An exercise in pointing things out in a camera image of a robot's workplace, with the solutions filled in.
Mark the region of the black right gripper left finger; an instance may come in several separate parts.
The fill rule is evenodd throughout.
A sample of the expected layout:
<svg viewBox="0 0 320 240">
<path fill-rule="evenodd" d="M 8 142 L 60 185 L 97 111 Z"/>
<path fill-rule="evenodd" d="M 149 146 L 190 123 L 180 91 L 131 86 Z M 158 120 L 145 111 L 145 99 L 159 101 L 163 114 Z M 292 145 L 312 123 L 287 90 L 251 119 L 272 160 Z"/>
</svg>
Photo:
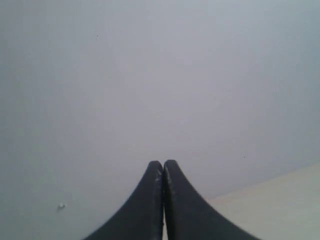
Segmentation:
<svg viewBox="0 0 320 240">
<path fill-rule="evenodd" d="M 161 240 L 163 216 L 163 167 L 151 161 L 126 202 L 86 239 Z"/>
</svg>

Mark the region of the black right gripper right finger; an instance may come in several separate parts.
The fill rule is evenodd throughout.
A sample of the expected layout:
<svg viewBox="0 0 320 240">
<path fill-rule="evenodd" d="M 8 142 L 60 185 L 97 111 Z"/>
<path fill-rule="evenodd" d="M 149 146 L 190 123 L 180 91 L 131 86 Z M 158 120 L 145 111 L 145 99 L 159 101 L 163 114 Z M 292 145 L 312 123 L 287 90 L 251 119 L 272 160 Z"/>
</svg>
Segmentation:
<svg viewBox="0 0 320 240">
<path fill-rule="evenodd" d="M 211 207 L 173 159 L 164 163 L 163 186 L 169 240 L 257 239 Z"/>
</svg>

